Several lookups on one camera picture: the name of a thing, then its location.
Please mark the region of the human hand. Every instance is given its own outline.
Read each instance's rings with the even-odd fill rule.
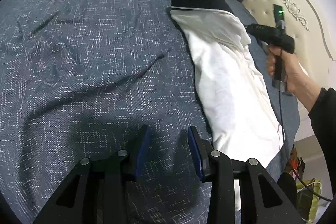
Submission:
[[[275,69],[275,55],[281,56],[285,66],[287,74],[287,89],[289,92],[295,94],[295,91],[298,86],[304,85],[307,75],[301,69],[297,57],[293,54],[290,54],[286,51],[281,51],[281,48],[275,46],[268,47],[269,55],[267,57],[267,69],[270,76],[274,75]]]

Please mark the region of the black cable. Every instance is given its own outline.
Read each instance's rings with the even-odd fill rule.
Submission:
[[[300,178],[300,176],[298,175],[298,173],[296,173],[294,167],[292,166],[292,164],[289,161],[289,158],[287,157],[287,151],[286,151],[286,145],[285,145],[285,130],[284,130],[284,123],[282,120],[282,109],[281,109],[281,92],[279,91],[279,107],[280,107],[280,120],[281,120],[281,128],[282,128],[282,138],[283,138],[283,149],[285,150],[285,157],[287,159],[288,164],[290,165],[290,168],[292,169],[292,171],[294,172],[295,176],[299,179],[299,181],[302,183],[302,185],[309,191],[311,192],[313,195],[319,197],[320,199],[326,200],[328,202],[331,202],[332,200],[329,198],[325,198],[323,196],[321,196],[320,194],[316,193],[314,190],[310,189],[307,184],[304,183],[304,181]]]

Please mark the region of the fingers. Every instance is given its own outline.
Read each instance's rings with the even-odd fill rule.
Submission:
[[[275,62],[276,60],[275,60],[274,54],[271,51],[269,51],[269,55],[267,56],[267,61],[266,61],[266,67],[267,67],[267,72],[270,76],[273,76],[274,74]]]
[[[281,48],[275,46],[268,46],[268,51],[273,53],[274,55],[280,56],[281,55]]]

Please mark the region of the bed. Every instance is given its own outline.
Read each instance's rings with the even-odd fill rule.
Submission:
[[[244,25],[256,23],[225,0]],[[0,1],[0,191],[32,223],[83,157],[122,149],[152,129],[143,175],[127,185],[134,223],[206,223],[211,185],[195,175],[186,130],[211,129],[194,90],[194,67],[170,0]],[[265,52],[249,46],[278,120]],[[287,147],[299,126],[294,96],[282,100]],[[267,170],[278,179],[281,150]],[[240,212],[236,213],[236,223]]]

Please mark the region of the black sleeve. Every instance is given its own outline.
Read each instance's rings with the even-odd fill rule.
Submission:
[[[309,113],[311,126],[322,148],[334,198],[318,224],[336,223],[336,91],[321,89]]]

